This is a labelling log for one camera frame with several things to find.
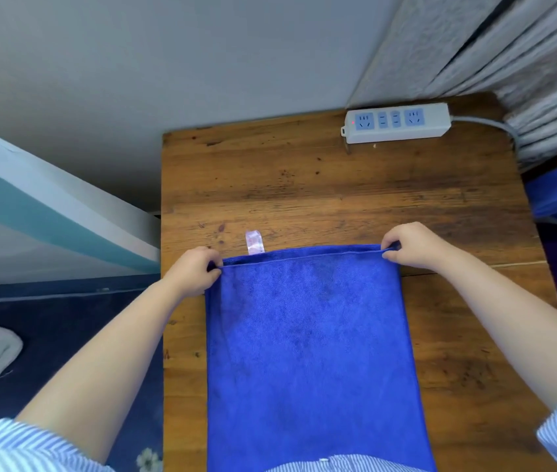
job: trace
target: power cord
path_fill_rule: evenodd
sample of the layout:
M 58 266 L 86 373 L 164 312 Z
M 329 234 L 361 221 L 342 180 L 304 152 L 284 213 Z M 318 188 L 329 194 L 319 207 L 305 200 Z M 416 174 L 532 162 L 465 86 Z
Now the power cord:
M 506 131 L 508 134 L 510 134 L 511 139 L 513 140 L 513 148 L 515 149 L 515 154 L 519 156 L 521 139 L 519 138 L 519 134 L 517 134 L 517 131 L 515 131 L 515 128 L 513 126 L 506 123 L 501 123 L 499 121 L 494 121 L 492 119 L 476 118 L 475 116 L 451 116 L 451 120 L 464 123 L 484 124 L 486 126 L 492 126 L 501 129 L 502 131 Z

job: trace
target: towel label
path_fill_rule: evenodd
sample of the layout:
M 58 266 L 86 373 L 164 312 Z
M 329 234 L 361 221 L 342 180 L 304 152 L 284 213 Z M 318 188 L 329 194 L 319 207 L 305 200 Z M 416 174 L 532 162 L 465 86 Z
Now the towel label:
M 248 246 L 249 255 L 265 252 L 265 249 L 263 248 L 263 238 L 261 238 L 259 230 L 246 232 L 246 245 Z

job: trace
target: forearm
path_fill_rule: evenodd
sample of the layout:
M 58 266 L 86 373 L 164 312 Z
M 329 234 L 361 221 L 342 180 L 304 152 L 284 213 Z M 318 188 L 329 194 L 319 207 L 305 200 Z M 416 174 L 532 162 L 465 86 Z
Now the forearm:
M 151 285 L 94 336 L 16 418 L 105 462 L 181 295 Z
M 460 293 L 527 385 L 555 408 L 557 309 L 462 250 L 452 251 L 437 272 Z

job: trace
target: wooden tabletop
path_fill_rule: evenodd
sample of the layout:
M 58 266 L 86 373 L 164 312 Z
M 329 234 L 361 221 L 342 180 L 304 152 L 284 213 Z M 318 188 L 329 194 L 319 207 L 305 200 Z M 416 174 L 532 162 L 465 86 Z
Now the wooden tabletop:
M 490 94 L 446 100 L 452 114 L 501 119 Z M 557 306 L 506 134 L 456 123 L 441 138 L 352 145 L 342 110 L 172 132 L 163 137 L 162 269 L 188 248 L 247 253 L 376 244 L 419 220 Z M 427 428 L 440 471 L 557 470 L 537 442 L 547 415 L 462 299 L 438 275 L 402 270 Z M 164 333 L 165 470 L 206 468 L 204 298 Z

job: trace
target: hand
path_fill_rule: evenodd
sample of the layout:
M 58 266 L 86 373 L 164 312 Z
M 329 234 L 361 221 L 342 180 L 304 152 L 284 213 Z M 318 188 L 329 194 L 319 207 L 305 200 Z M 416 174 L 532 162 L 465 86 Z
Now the hand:
M 213 262 L 218 267 L 223 267 L 222 256 L 216 250 L 206 246 L 197 246 L 187 250 L 169 269 L 163 280 L 171 282 L 183 298 L 198 296 L 204 293 L 215 283 L 221 275 L 221 270 L 215 268 L 210 272 L 206 269 Z
M 382 255 L 385 259 L 409 267 L 428 268 L 437 271 L 457 250 L 422 223 L 404 223 L 384 235 L 382 250 L 393 242 L 400 242 L 401 249 L 390 250 Z

